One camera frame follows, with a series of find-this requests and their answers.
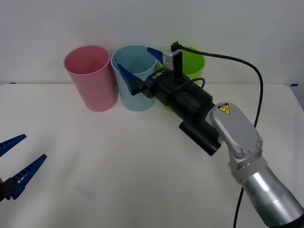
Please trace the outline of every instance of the plastic cup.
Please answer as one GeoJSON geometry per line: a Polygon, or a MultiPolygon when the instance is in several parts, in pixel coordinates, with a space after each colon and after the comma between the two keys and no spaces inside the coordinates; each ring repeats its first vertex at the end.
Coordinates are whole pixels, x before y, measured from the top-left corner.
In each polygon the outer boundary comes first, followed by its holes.
{"type": "Polygon", "coordinates": [[[118,71],[118,63],[144,81],[150,74],[156,71],[156,58],[147,52],[147,47],[139,45],[123,47],[111,57],[111,65],[115,72],[123,105],[131,111],[149,109],[154,104],[155,98],[149,99],[143,94],[132,96],[118,71]]]}
{"type": "Polygon", "coordinates": [[[64,66],[88,109],[102,112],[115,105],[118,92],[106,49],[77,48],[67,55],[64,66]]]}
{"type": "MultiPolygon", "coordinates": [[[[190,48],[192,50],[196,50],[197,49],[195,47],[192,46],[185,46],[186,48],[190,48]]],[[[205,57],[201,56],[201,55],[197,55],[188,51],[183,51],[182,53],[182,70],[183,73],[188,76],[190,79],[194,79],[197,78],[201,75],[201,72],[203,71],[203,68],[205,66],[205,57]]],[[[162,107],[164,109],[166,109],[167,111],[171,111],[172,110],[167,107],[162,105],[162,107]]]]}

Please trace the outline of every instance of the white backdrop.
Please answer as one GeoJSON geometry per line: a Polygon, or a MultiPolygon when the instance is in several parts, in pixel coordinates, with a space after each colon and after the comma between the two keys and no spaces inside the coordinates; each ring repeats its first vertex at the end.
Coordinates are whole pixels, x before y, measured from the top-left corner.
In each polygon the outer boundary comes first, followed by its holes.
{"type": "MultiPolygon", "coordinates": [[[[266,83],[298,82],[303,0],[1,0],[0,84],[63,83],[63,59],[87,44],[183,45],[255,64],[266,83]]],[[[207,59],[207,82],[254,83],[254,71],[207,59]]]]}

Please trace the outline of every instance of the black cable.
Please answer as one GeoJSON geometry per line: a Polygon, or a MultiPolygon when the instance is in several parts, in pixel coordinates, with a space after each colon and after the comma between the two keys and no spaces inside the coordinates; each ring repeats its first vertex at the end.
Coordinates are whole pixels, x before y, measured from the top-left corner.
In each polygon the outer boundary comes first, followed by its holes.
{"type": "MultiPolygon", "coordinates": [[[[239,58],[217,55],[217,54],[212,54],[212,53],[207,53],[207,52],[202,52],[202,51],[196,51],[196,50],[192,50],[192,49],[187,48],[187,47],[183,47],[182,45],[179,45],[179,44],[177,44],[177,45],[178,45],[179,49],[183,49],[183,50],[188,51],[188,52],[192,52],[192,53],[202,55],[202,56],[209,56],[209,57],[215,57],[215,58],[224,58],[224,59],[234,60],[234,61],[237,61],[239,63],[243,63],[247,66],[250,66],[252,69],[255,70],[255,72],[257,73],[258,79],[260,80],[260,98],[259,98],[259,101],[258,101],[255,123],[253,124],[254,127],[257,127],[258,118],[259,118],[260,112],[261,112],[261,106],[262,106],[262,100],[263,100],[263,91],[264,91],[263,79],[262,79],[262,75],[259,72],[259,70],[254,65],[252,65],[251,63],[246,62],[246,61],[244,61],[242,59],[239,59],[239,58]]],[[[239,197],[238,197],[238,201],[237,201],[237,208],[236,208],[236,212],[235,212],[235,215],[234,215],[233,228],[237,227],[238,211],[239,211],[239,207],[241,205],[243,193],[244,193],[244,189],[242,188],[241,192],[239,194],[239,197]]]]}
{"type": "Polygon", "coordinates": [[[184,84],[179,85],[178,87],[176,87],[175,89],[173,89],[172,91],[170,91],[170,93],[165,97],[164,100],[166,102],[168,102],[168,97],[170,97],[173,93],[175,93],[176,91],[182,89],[183,87],[185,87],[185,86],[187,86],[187,85],[189,85],[189,84],[191,84],[192,82],[195,82],[195,81],[202,81],[203,84],[201,85],[201,88],[204,88],[205,83],[206,83],[205,79],[202,78],[202,77],[197,77],[197,78],[194,78],[194,79],[191,79],[191,80],[185,82],[184,84]]]}

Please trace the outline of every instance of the white table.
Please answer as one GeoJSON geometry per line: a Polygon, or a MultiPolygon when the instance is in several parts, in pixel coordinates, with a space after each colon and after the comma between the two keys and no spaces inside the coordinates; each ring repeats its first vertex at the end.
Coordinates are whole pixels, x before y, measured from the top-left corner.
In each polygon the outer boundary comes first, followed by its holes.
{"type": "MultiPolygon", "coordinates": [[[[206,85],[254,121],[257,85],[206,85]]],[[[0,86],[0,142],[27,139],[0,159],[3,180],[48,156],[15,201],[0,203],[2,228],[232,227],[240,191],[223,145],[209,157],[156,104],[146,112],[87,110],[73,85],[0,86]]],[[[304,112],[284,85],[266,85],[257,129],[264,157],[304,204],[304,112]]],[[[265,227],[245,195],[239,228],[265,227]]]]}

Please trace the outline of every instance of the yellow warning sticker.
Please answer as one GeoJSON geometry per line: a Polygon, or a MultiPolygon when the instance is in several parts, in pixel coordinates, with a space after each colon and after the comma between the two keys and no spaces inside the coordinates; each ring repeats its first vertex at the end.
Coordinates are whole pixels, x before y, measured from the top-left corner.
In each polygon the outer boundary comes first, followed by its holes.
{"type": "Polygon", "coordinates": [[[229,108],[229,104],[228,103],[222,104],[222,105],[218,106],[218,109],[221,110],[221,111],[223,111],[226,114],[230,114],[230,108],[229,108]]]}

